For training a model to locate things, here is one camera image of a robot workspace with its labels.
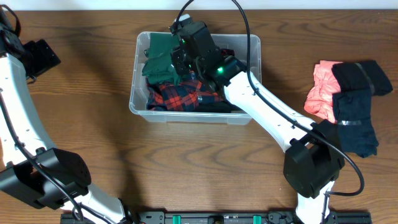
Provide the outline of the dark green garment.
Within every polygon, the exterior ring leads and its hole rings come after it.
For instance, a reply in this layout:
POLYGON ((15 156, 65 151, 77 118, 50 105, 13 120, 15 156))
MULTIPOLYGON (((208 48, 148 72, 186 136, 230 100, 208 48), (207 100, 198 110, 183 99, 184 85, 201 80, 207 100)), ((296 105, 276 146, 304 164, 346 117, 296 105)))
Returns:
POLYGON ((172 62, 172 52, 179 47, 178 37, 168 33, 150 33, 150 46, 146 50, 147 61, 142 75, 150 85, 172 83, 178 85, 182 78, 172 62))

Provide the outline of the red navy plaid shirt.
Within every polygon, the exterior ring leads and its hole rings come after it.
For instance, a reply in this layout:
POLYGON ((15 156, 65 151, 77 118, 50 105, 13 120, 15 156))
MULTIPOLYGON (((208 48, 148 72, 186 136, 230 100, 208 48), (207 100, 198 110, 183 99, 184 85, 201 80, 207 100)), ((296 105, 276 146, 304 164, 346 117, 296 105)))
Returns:
POLYGON ((195 77, 193 70, 182 75, 181 78, 182 81, 178 85, 172 83, 150 85, 146 78, 146 87, 149 91, 146 109, 194 112, 199 104, 224 101, 219 94, 208 91, 205 85, 195 77))

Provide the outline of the navy garment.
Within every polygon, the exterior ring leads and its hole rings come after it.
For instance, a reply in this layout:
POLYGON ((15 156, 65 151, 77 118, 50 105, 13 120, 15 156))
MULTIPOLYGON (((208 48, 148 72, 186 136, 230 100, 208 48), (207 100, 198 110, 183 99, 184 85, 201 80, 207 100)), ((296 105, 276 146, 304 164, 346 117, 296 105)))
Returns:
POLYGON ((333 114, 344 152, 362 158, 375 156, 379 142, 371 123, 370 90, 352 90, 333 94, 333 114))

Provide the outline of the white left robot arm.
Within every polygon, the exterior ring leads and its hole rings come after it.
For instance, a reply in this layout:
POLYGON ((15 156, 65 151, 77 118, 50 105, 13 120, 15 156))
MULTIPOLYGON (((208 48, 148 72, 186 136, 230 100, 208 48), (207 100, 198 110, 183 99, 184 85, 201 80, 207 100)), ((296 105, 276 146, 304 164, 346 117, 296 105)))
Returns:
POLYGON ((78 154, 59 149, 47 134, 28 86, 60 64, 43 39, 23 44, 21 23, 1 5, 1 191, 36 209, 62 209, 61 223, 132 223, 122 201, 91 181, 78 154))

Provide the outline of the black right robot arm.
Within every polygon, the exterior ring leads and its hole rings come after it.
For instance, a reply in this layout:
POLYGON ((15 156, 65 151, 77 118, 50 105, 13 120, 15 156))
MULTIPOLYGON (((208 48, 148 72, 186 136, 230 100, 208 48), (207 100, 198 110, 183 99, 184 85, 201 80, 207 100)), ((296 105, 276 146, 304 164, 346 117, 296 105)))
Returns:
POLYGON ((267 90, 250 70, 249 62, 223 55, 206 24, 191 18, 175 21, 170 31, 179 45, 172 52, 173 65, 181 74, 192 69, 212 92, 221 93, 259 123, 285 154, 283 174, 298 193, 295 214, 302 223, 323 223, 331 188, 345 165, 335 127, 317 124, 267 90))

